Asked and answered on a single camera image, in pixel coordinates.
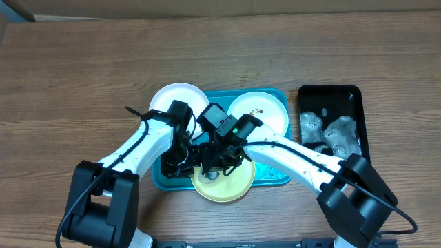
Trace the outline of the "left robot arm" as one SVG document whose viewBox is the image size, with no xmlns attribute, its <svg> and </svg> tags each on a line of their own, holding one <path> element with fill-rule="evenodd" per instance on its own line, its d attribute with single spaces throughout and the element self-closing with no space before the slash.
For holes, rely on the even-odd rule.
<svg viewBox="0 0 441 248">
<path fill-rule="evenodd" d="M 158 158 L 171 178 L 195 166 L 196 148 L 187 131 L 194 113 L 174 100 L 167 111 L 152 109 L 140 119 L 137 131 L 115 152 L 76 166 L 57 247 L 62 238 L 90 247 L 153 247 L 154 239 L 137 227 L 140 181 Z"/>
</svg>

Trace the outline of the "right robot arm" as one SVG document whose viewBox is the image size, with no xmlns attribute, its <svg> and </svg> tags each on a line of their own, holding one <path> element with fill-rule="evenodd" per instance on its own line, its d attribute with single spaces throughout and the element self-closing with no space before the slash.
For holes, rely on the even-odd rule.
<svg viewBox="0 0 441 248">
<path fill-rule="evenodd" d="M 227 115 L 216 103 L 197 118 L 216 149 L 209 166 L 234 166 L 245 158 L 288 175 L 310 189 L 336 232 L 335 247 L 372 247 L 398 200 L 370 162 L 308 149 L 276 133 L 260 119 Z"/>
</svg>

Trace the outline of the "light green plate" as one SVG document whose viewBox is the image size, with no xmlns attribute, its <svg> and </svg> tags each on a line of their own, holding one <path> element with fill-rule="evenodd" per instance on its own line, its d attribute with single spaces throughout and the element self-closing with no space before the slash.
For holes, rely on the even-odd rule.
<svg viewBox="0 0 441 248">
<path fill-rule="evenodd" d="M 252 186 L 255 173 L 254 162 L 244 160 L 229 176 L 224 176 L 222 172 L 219 172 L 214 180 L 208 178 L 199 180 L 201 168 L 196 167 L 191 182 L 202 197 L 217 203 L 227 203 L 247 193 Z"/>
</svg>

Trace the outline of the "yellow green sponge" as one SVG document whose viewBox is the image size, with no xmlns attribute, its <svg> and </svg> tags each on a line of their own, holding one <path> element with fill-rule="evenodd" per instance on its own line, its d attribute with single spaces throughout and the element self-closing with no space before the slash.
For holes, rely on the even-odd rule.
<svg viewBox="0 0 441 248">
<path fill-rule="evenodd" d="M 219 177 L 220 173 L 218 171 L 209 171 L 206 174 L 203 174 L 203 178 L 206 178 L 209 181 L 216 180 Z"/>
</svg>

